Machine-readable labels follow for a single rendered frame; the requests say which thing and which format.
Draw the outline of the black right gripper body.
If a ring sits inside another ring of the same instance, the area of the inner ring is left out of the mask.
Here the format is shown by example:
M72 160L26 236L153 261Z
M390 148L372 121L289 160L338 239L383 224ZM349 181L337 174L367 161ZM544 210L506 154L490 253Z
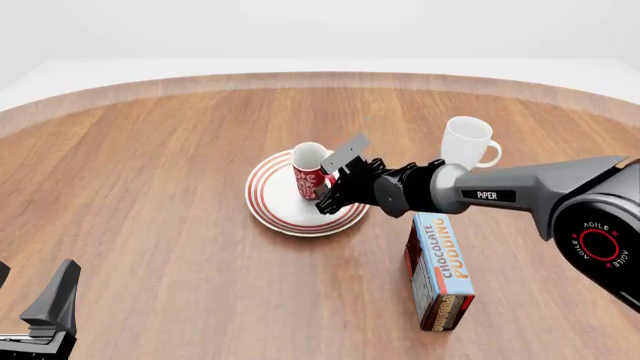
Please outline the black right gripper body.
M378 206L374 183L384 173L386 164L381 158L371 161L361 157L352 159L339 169L338 179L316 203L316 209L322 215L333 215L352 204Z

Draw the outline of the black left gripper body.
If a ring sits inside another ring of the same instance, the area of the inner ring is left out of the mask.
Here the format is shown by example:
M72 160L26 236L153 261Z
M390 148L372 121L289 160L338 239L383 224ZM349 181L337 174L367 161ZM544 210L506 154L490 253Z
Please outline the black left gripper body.
M76 337L46 329L43 336L0 334L0 360L69 360Z

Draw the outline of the red patterned mug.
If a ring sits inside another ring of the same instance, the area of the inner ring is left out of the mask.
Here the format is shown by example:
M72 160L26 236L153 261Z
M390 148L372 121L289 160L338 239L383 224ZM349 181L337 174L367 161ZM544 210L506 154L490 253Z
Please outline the red patterned mug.
M318 200L316 189L322 185L331 187L336 179L321 171L321 162L331 152L319 143L300 143L292 149L290 161L293 167L298 192L305 200Z

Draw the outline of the white plate with red rings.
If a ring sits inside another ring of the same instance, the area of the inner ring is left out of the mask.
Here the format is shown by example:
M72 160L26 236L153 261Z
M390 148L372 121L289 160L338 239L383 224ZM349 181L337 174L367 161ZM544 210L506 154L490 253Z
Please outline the white plate with red rings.
M244 190L254 217L280 233L291 236L328 236L360 221L369 206L353 204L333 215L320 214L315 203L298 193L290 151L271 155L249 174Z

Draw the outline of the white mug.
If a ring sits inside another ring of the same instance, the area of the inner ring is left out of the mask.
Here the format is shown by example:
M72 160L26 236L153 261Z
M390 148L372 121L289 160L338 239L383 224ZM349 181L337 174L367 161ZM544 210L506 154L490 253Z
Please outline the white mug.
M502 148L492 140L493 128L487 122L471 116L449 119L442 137L440 158L448 164L460 164L467 170L495 166L502 157ZM482 163L488 147L496 149L496 156Z

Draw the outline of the chocolate pudding box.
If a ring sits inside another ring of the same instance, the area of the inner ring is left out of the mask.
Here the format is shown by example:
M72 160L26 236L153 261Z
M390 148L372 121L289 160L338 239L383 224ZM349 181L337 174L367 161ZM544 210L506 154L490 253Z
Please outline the chocolate pudding box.
M455 329L475 299L475 290L449 218L415 214L404 257L420 328Z

